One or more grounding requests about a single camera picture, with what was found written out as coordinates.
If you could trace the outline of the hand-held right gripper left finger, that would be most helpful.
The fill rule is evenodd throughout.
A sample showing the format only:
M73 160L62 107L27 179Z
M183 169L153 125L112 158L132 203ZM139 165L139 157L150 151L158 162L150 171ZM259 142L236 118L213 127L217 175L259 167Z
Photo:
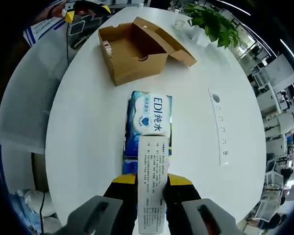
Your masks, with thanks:
M137 174L115 178L103 196L94 196L70 213L60 235L131 235L137 219Z

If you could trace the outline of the person's left hand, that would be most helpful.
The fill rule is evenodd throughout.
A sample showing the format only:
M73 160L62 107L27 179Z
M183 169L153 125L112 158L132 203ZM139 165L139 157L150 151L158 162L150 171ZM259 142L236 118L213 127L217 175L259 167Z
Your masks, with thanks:
M52 11L51 16L52 17L57 17L57 18L62 18L63 17L62 16L62 10L64 9L65 4L66 4L65 2L62 2L62 3L58 4L58 5L56 5L54 7L53 11Z

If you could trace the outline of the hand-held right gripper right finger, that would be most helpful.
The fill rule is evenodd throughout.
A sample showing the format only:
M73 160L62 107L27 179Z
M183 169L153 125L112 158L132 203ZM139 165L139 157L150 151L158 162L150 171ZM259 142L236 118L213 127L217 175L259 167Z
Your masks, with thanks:
M185 177L168 174L164 188L172 235L241 235L235 218L214 201L202 199Z

